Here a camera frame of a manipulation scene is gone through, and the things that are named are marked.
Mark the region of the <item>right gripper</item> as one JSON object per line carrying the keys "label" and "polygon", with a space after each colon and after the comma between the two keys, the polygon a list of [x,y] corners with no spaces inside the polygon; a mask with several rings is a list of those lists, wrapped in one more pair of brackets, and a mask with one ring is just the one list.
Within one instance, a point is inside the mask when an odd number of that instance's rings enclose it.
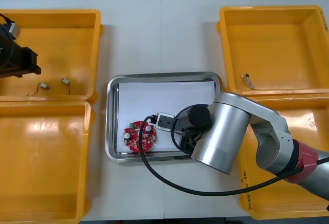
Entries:
{"label": "right gripper", "polygon": [[198,140],[202,137],[201,129],[183,129],[180,137],[179,146],[181,150],[188,155],[192,155]]}

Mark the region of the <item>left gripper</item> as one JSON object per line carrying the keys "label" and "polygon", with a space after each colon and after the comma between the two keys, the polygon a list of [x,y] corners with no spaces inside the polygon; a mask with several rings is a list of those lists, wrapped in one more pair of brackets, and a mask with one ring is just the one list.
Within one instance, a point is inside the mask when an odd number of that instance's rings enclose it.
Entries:
{"label": "left gripper", "polygon": [[38,55],[28,47],[23,47],[23,65],[22,70],[22,50],[17,43],[13,43],[11,50],[10,43],[1,46],[1,78],[17,77],[21,78],[23,74],[41,74],[41,68],[37,65]]}

